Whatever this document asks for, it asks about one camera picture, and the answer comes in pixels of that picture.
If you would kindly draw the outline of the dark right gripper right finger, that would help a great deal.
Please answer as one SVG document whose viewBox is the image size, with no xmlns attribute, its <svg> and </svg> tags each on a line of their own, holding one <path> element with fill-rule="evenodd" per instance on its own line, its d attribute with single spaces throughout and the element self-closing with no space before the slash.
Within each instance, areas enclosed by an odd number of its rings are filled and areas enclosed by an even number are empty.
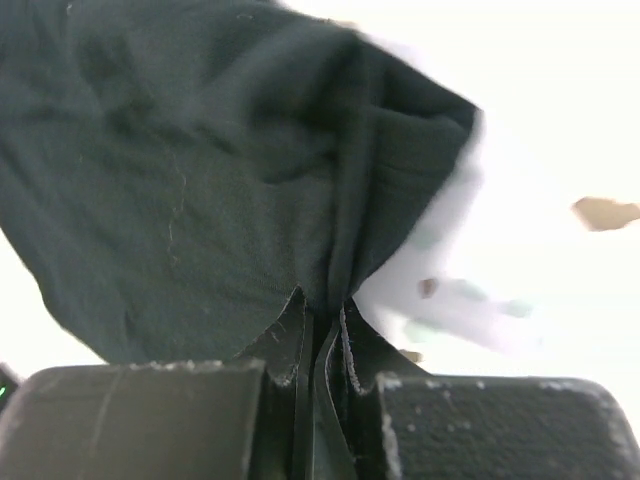
<svg viewBox="0 0 640 480">
<path fill-rule="evenodd" d="M 331 479 L 635 479 L 612 395 L 577 379 L 425 372 L 362 318 L 334 318 L 315 367 Z"/>
</svg>

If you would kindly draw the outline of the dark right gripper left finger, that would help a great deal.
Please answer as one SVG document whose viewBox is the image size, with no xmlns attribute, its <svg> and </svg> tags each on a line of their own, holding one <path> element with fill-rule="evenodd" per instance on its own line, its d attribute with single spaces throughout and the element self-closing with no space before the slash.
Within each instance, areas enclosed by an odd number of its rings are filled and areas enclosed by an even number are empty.
<svg viewBox="0 0 640 480">
<path fill-rule="evenodd" d="M 1 416 L 5 479 L 303 479 L 313 318 L 295 291 L 228 362 L 57 367 Z"/>
</svg>

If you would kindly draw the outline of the black t shirt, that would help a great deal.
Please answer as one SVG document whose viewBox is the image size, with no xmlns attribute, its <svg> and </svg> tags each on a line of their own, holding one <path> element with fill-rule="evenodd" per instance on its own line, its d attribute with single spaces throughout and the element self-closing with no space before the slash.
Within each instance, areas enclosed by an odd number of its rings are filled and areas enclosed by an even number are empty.
<svg viewBox="0 0 640 480">
<path fill-rule="evenodd" d="M 113 363 L 337 312 L 452 174 L 475 106 L 267 1 L 5 1 L 1 226 Z"/>
</svg>

